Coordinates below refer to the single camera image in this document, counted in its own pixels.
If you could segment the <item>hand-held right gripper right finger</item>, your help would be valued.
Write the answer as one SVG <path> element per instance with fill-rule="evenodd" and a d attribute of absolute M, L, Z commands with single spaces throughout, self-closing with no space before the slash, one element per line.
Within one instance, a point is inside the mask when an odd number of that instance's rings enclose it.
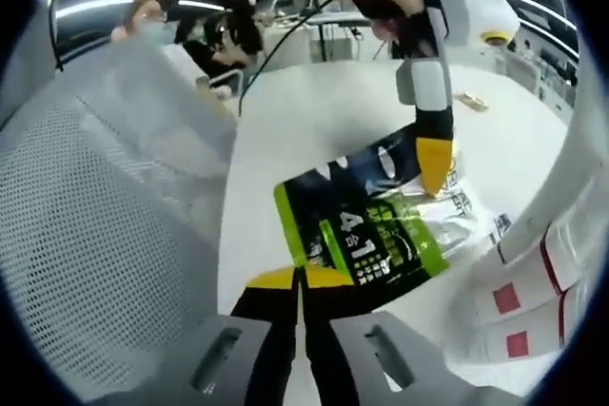
<path fill-rule="evenodd" d="M 323 405 L 520 405 L 453 374 L 441 351 L 361 286 L 319 265 L 300 270 L 305 346 Z"/>

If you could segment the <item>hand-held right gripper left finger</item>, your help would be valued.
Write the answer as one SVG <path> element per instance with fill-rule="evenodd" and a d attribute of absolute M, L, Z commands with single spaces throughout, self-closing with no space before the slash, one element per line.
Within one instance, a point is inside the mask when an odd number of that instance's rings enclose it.
<path fill-rule="evenodd" d="M 152 375 L 98 405 L 279 405 L 295 356 L 298 271 L 250 280 L 228 315 L 170 346 Z"/>

